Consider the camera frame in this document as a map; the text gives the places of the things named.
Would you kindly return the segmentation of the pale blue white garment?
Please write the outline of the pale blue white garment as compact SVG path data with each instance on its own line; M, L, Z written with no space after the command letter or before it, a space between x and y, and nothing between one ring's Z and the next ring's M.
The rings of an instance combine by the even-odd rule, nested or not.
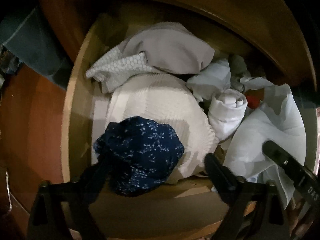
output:
M274 181L283 206L287 207L295 191L293 181L263 154L262 145L272 140L303 165L306 133L289 85L267 86L264 92L260 106L236 130L223 164L236 176L256 178L259 183Z

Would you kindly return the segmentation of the navy floral underwear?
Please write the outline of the navy floral underwear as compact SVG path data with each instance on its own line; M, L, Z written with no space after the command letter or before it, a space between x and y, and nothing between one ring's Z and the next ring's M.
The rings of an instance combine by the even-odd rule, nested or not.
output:
M93 149L107 172L110 191L124 197L138 197L164 184L184 154L169 124L141 116L109 123Z

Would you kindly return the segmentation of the wooden drawer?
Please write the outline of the wooden drawer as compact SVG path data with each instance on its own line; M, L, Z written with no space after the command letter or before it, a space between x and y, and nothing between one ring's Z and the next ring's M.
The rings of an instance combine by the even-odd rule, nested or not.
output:
M104 131L104 118L95 118L101 97L85 71L109 48L154 24L158 17L116 20L104 15L89 29L77 55L63 109L61 160L64 180L79 176L92 163L92 133ZM136 198L121 197L104 188L89 209L109 239L198 239L212 234L227 205L210 190L210 181L189 178L164 185Z

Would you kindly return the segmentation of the red garment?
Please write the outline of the red garment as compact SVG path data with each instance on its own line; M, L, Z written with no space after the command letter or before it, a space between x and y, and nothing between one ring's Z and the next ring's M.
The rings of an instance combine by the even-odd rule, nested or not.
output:
M265 90L257 89L257 90L251 90L245 92L245 97L247 99L247 106L250 109L256 109L260 106L262 101L264 100Z

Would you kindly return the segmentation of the rolled white garment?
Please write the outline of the rolled white garment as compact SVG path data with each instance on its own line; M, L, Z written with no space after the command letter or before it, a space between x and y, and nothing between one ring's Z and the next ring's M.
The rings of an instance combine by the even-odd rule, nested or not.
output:
M219 141L228 139L245 116L247 99L244 94L227 89L212 97L208 120Z

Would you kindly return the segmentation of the grey sock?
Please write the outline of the grey sock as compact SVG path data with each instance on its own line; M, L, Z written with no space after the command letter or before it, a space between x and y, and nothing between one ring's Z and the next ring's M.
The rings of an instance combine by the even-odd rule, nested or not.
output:
M243 92L245 90L245 87L240 82L240 79L243 77L251 77L249 71L247 70L244 58L239 55L230 56L229 67L231 71L231 88L239 92Z

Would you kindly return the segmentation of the light blue folded cloth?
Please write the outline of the light blue folded cloth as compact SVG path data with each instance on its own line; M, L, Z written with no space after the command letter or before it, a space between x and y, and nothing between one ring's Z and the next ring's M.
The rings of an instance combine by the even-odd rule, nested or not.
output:
M231 70L227 59L211 62L199 74L189 78L186 87L198 102L210 101L212 96L231 87Z

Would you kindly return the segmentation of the white ribbed garment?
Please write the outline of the white ribbed garment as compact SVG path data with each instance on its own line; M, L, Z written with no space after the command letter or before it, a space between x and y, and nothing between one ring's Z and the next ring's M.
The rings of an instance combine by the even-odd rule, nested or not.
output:
M181 79L169 74L145 74L126 81L111 95L105 129L111 122L133 116L169 124L184 146L184 154L165 183L174 184L204 171L204 157L215 151L218 140Z

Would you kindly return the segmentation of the white dotted garment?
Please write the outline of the white dotted garment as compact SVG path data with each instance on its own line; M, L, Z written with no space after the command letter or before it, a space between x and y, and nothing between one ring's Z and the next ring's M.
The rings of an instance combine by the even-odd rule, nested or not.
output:
M107 94L114 92L130 77L148 73L163 72L146 63L144 52L124 57L119 46L115 46L98 59L86 71L85 76L99 82L102 93Z

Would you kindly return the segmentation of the wooden nightstand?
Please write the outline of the wooden nightstand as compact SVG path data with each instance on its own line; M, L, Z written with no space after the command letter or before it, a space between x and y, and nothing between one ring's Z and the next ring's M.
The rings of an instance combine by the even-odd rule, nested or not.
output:
M71 0L41 0L58 40L74 60L84 40ZM178 5L206 15L268 55L297 85L317 91L316 71L303 33L284 0L149 0Z

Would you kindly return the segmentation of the blue grid tablecloth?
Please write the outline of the blue grid tablecloth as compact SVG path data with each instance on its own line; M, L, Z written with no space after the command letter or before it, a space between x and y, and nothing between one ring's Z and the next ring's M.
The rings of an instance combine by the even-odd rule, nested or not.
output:
M1 45L50 82L67 88L73 61L38 9L1 13Z

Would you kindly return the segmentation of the grey beige garment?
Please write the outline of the grey beige garment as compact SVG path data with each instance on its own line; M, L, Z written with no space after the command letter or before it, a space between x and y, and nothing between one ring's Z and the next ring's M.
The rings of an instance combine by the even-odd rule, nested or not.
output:
M148 65L173 74L198 74L212 61L215 50L175 22L146 27L120 43L124 57L145 54Z

